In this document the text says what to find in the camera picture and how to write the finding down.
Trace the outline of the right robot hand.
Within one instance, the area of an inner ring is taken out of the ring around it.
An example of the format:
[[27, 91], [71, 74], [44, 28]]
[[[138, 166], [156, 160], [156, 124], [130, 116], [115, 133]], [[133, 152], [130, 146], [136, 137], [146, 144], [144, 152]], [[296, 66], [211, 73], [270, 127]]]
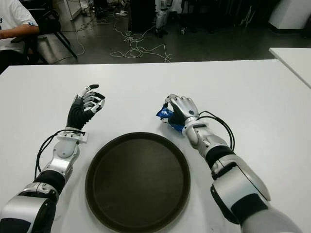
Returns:
[[182, 132], [189, 122], [197, 120], [199, 117], [198, 109], [191, 98], [170, 94], [166, 97], [163, 107], [168, 109], [169, 104], [173, 111], [167, 117], [167, 123], [179, 132]]

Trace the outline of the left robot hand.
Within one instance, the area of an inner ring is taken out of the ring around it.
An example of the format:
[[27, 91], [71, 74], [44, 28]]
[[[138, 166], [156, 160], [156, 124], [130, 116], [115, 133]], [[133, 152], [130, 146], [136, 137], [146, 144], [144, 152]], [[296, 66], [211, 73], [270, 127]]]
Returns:
[[105, 96], [94, 91], [99, 86], [99, 84], [87, 85], [75, 95], [68, 113], [67, 130], [81, 131], [103, 109]]

